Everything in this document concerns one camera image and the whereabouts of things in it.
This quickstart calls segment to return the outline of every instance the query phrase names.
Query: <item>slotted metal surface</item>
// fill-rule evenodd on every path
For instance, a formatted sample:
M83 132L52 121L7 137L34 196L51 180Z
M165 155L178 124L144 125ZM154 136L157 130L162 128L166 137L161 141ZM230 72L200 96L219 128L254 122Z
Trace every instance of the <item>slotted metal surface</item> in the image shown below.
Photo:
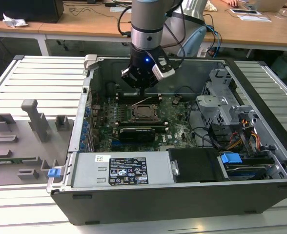
M74 119L84 80L84 58L25 56L11 64L0 85L0 113L15 120L29 119L21 109L24 99L37 99L47 119L68 115Z
M21 64L28 64L27 69ZM83 58L70 57L34 57L26 56L20 62L13 62L4 76L0 78L0 113L13 113L14 119L28 119L27 115L20 111L20 104L25 98L36 98L39 101L39 111L44 111L47 118L54 118L55 114L69 114L75 117L77 103L80 98L78 92L59 92L62 87L73 88L81 86L84 76L82 68L73 67L56 68L53 64L79 64ZM240 64L243 68L259 68L258 64ZM255 75L254 82L262 82L266 73L251 72ZM42 92L28 90L28 86L38 87ZM287 107L287 95L262 94L270 107ZM71 225L63 212L54 203L45 190L45 184L31 185L25 188L13 186L0 187L0 233L1 234L30 234L30 233L71 233L71 234L185 234L185 233L215 233L215 234L287 234L287 199L268 209L263 214L234 215L222 217L206 217L181 220L164 220L158 222L125 223L110 225ZM140 212L140 203L134 204L134 214Z
M267 66L246 61L236 64L287 131L287 87ZM237 92L243 102L249 105L242 90L238 88Z

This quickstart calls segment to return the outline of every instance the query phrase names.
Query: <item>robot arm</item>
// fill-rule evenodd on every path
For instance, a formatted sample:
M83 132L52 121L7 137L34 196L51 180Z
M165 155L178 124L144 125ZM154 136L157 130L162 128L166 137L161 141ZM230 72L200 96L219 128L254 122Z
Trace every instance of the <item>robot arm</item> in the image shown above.
M181 6L183 1L187 2L188 6ZM181 10L174 11L178 11L184 6L189 10L192 7L191 13L193 14L194 9L198 8L202 8L203 12L206 2L207 0L133 0L130 64L127 69L122 71L122 79L131 87L138 88L143 94L146 88L153 87L158 81L175 74L180 63L170 61L160 46L162 40L173 42L173 37L169 33L163 33L166 15L175 15L177 20L183 22L185 17L192 19L195 16L183 15ZM169 28L171 25L178 26L170 21L168 23L170 23ZM176 36L178 40L182 40L185 35L184 23L183 34L180 33Z

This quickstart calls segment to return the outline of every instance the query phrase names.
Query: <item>laptop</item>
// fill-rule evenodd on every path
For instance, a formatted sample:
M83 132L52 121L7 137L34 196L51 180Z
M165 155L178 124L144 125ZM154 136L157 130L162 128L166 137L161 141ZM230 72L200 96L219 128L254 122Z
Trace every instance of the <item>laptop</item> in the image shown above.
M256 0L254 4L246 3L244 6L249 10L278 12L287 0Z

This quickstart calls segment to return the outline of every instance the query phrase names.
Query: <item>side panel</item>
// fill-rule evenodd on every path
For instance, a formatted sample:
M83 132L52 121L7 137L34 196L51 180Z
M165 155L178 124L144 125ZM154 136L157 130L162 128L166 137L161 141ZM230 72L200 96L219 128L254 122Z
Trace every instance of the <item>side panel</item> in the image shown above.
M128 223L262 213L287 198L287 182L51 196L74 225Z

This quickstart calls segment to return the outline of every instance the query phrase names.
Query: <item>blue latch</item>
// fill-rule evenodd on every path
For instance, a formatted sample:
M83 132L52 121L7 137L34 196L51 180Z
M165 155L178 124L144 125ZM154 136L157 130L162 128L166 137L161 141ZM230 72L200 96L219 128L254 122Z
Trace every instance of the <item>blue latch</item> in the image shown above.
M60 178L61 168L51 168L48 171L48 178Z
M242 159L237 153L224 153L221 155L223 163L242 163Z

